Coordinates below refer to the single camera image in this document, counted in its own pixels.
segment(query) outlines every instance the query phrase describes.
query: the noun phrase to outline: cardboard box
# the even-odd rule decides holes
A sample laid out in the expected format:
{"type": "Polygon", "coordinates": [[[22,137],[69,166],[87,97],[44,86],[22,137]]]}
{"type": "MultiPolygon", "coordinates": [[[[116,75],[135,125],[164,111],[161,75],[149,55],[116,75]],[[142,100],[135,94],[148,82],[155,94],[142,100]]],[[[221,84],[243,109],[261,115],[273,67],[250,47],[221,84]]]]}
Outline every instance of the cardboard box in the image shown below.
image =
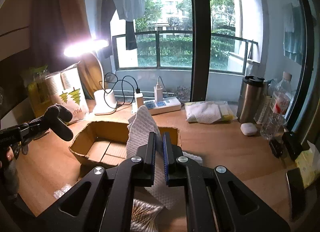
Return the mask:
{"type": "MultiPolygon", "coordinates": [[[[90,122],[74,138],[69,150],[84,165],[117,166],[126,159],[127,126],[127,123],[119,122],[90,122]]],[[[161,135],[169,132],[171,143],[180,145],[178,129],[159,127],[159,130],[161,135]]]]}

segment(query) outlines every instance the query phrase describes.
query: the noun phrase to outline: bottle label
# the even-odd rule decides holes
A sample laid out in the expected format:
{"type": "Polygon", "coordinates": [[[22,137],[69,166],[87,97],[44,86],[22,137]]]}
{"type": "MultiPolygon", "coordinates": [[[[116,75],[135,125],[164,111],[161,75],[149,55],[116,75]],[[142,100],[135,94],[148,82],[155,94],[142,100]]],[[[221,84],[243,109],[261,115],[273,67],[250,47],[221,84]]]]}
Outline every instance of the bottle label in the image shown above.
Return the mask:
{"type": "Polygon", "coordinates": [[[274,113],[277,114],[285,114],[290,104],[290,98],[286,95],[281,93],[279,96],[273,92],[270,108],[274,113]]]}

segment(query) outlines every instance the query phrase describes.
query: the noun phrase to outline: silver screw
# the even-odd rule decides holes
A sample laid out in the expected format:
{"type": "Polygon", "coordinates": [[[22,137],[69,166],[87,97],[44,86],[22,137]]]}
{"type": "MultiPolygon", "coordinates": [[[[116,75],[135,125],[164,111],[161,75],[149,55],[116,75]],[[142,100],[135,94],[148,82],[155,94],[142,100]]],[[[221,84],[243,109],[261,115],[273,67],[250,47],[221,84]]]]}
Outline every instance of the silver screw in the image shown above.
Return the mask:
{"type": "Polygon", "coordinates": [[[102,167],[96,167],[93,169],[93,173],[96,175],[102,174],[104,169],[102,167]]]}
{"type": "Polygon", "coordinates": [[[227,171],[227,169],[224,166],[218,166],[216,170],[218,173],[225,173],[227,171]]]}
{"type": "Polygon", "coordinates": [[[178,157],[178,161],[181,162],[181,163],[185,163],[185,162],[188,161],[188,157],[180,156],[180,157],[178,157]]]}
{"type": "Polygon", "coordinates": [[[134,163],[138,163],[142,160],[142,158],[140,156],[134,156],[131,158],[131,161],[133,161],[134,163]]]}

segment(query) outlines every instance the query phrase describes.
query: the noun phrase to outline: plastic bottle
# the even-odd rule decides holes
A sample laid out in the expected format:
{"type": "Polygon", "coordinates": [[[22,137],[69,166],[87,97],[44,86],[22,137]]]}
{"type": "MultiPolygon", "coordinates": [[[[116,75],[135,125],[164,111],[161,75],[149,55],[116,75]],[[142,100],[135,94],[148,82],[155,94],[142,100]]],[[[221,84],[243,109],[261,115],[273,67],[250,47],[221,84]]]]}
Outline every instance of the plastic bottle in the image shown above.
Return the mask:
{"type": "Polygon", "coordinates": [[[267,140],[271,140],[279,127],[284,123],[284,115],[287,112],[292,97],[291,78],[291,74],[283,72],[283,79],[278,83],[273,92],[268,114],[260,130],[261,136],[267,140]]]}

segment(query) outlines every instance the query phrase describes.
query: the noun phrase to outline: wooden table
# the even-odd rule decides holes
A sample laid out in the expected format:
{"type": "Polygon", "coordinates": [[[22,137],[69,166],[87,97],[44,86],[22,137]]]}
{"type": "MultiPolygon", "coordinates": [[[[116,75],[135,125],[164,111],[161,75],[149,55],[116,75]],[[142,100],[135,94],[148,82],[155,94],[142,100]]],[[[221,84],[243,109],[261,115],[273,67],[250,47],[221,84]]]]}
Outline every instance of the wooden table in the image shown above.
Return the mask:
{"type": "MultiPolygon", "coordinates": [[[[88,120],[127,123],[131,116],[131,107],[123,106],[112,115],[90,116],[88,120]]],[[[238,121],[189,124],[184,110],[155,115],[153,118],[158,126],[180,130],[182,150],[201,156],[204,166],[225,166],[281,217],[289,220],[285,174],[287,169],[295,167],[290,158],[286,157],[284,161],[276,159],[267,141],[260,136],[244,136],[238,121]]],[[[87,123],[77,122],[70,128],[76,135],[87,123]]],[[[70,144],[50,132],[31,142],[29,154],[21,155],[17,160],[19,193],[36,216],[55,201],[54,191],[67,183],[74,185],[78,180],[80,163],[68,150],[70,144]]],[[[161,212],[158,223],[161,231],[186,231],[184,203],[172,211],[161,212]]]]}

